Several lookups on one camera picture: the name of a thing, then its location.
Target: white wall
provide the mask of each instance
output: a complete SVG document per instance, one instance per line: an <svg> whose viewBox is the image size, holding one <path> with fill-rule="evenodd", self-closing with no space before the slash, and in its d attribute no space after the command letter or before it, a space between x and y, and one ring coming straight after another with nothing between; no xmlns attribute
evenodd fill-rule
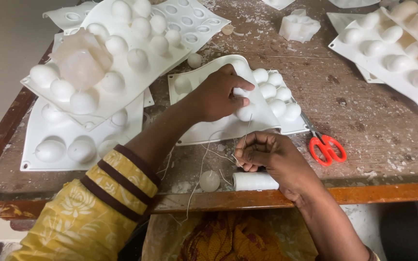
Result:
<svg viewBox="0 0 418 261"><path fill-rule="evenodd" d="M0 0L0 121L59 28L42 13L78 0Z"/></svg>

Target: red scissors handle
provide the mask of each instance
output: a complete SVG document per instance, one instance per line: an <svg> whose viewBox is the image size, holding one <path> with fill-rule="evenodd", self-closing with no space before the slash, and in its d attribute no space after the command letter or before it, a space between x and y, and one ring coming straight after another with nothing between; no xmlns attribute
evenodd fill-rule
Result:
<svg viewBox="0 0 418 261"><path fill-rule="evenodd" d="M325 145L317 137L312 137L311 141L309 142L309 151L311 152L312 157L320 164L324 166L330 166L333 160L337 162L344 162L346 160L346 152L343 146L335 139L330 136L322 135L322 140L325 142ZM335 145L341 153L341 157L336 155L335 151L333 150L330 143ZM321 160L317 157L317 154L314 151L314 146L317 145L319 150L325 156L325 161Z"/></svg>

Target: person's right hand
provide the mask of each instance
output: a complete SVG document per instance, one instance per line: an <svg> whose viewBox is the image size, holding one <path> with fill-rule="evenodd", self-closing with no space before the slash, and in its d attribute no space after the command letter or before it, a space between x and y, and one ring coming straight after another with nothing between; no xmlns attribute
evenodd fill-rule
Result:
<svg viewBox="0 0 418 261"><path fill-rule="evenodd" d="M235 147L235 157L245 171L264 166L280 185L285 197L297 202L304 194L324 190L309 163L287 136L254 131L242 137Z"/></svg>

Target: thread spool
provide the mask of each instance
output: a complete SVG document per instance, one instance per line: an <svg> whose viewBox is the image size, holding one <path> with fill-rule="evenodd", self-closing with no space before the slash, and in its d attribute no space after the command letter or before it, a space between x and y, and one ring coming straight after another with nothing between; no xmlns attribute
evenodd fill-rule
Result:
<svg viewBox="0 0 418 261"><path fill-rule="evenodd" d="M235 191L278 189L280 185L265 172L233 173Z"/></svg>

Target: scissors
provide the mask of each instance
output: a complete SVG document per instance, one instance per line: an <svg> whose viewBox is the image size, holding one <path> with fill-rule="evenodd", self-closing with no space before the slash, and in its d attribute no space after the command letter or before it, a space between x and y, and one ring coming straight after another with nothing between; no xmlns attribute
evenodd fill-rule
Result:
<svg viewBox="0 0 418 261"><path fill-rule="evenodd" d="M303 111L301 111L301 117L306 122L306 125L309 127L309 130L312 133L312 139L309 142L309 151L311 152L312 157L320 164L324 166L330 166L333 162L333 159L337 162L344 162L346 160L346 152L343 146L335 139L333 139L330 136L323 135L320 132L317 131L317 129L312 125L309 118L304 114ZM338 157L336 155L335 151L333 150L332 146L330 146L330 143L335 145L338 150L340 150L341 157ZM317 157L317 154L314 151L314 146L317 145L322 152L322 154L325 156L325 160L321 160L319 157Z"/></svg>

